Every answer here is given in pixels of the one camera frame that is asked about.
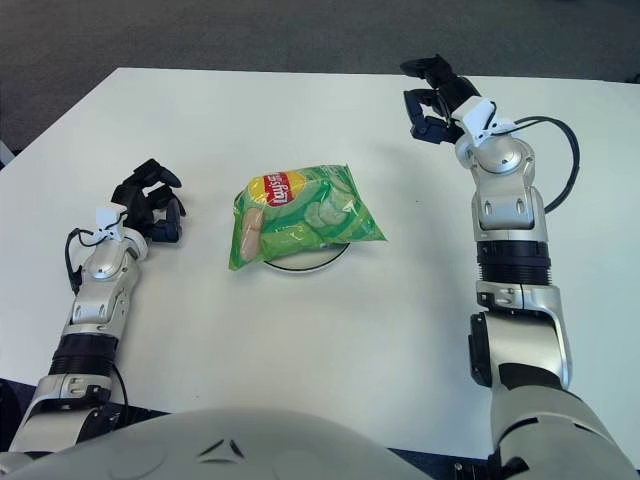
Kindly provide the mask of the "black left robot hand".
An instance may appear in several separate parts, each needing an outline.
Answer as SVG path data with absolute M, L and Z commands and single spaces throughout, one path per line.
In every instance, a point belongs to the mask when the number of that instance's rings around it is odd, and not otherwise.
M 177 243 L 186 210 L 174 193 L 182 186 L 178 177 L 155 159 L 133 170 L 118 185 L 111 202 L 126 208 L 124 226 L 157 243 Z

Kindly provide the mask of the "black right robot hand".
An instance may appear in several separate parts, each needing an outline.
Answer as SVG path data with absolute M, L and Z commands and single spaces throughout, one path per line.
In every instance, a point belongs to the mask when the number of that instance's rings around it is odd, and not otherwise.
M 411 123 L 411 136 L 432 144 L 455 144 L 464 131 L 452 120 L 453 112 L 480 93 L 465 77 L 453 72 L 440 55 L 408 60 L 400 65 L 408 77 L 425 80 L 429 88 L 403 92 Z

